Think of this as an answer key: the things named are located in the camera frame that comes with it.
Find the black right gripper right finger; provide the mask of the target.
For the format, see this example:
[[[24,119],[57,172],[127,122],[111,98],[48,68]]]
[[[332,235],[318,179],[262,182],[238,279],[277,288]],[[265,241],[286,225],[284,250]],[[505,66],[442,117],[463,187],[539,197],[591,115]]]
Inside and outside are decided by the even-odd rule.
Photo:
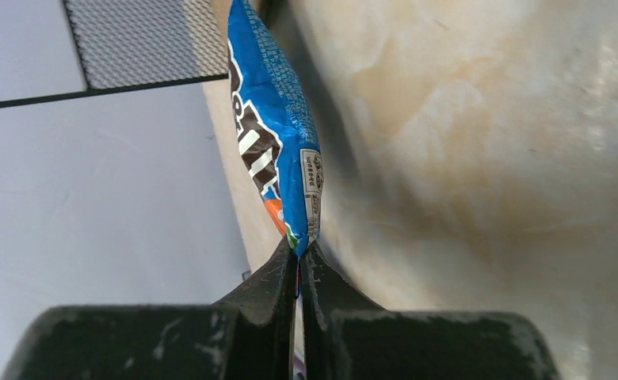
[[[312,244],[299,261],[311,379],[557,379],[546,342],[516,313],[386,310]]]

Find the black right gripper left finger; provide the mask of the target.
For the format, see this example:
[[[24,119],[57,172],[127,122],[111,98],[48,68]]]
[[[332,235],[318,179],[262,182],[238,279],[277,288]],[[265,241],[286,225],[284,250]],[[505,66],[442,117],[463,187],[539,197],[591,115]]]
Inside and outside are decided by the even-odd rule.
[[[290,379],[297,257],[286,239],[211,305],[71,305],[25,330],[4,379]]]

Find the blue candy bag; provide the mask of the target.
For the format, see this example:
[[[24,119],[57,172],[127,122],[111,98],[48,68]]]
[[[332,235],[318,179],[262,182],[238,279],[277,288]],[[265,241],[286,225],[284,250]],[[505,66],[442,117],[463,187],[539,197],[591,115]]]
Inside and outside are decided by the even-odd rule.
[[[231,3],[228,74],[238,152],[280,242],[223,302],[238,309],[235,352],[257,379],[292,377],[296,303],[304,302],[305,368],[326,379],[319,316],[309,307],[308,253],[319,235],[322,158],[296,72],[247,1]]]

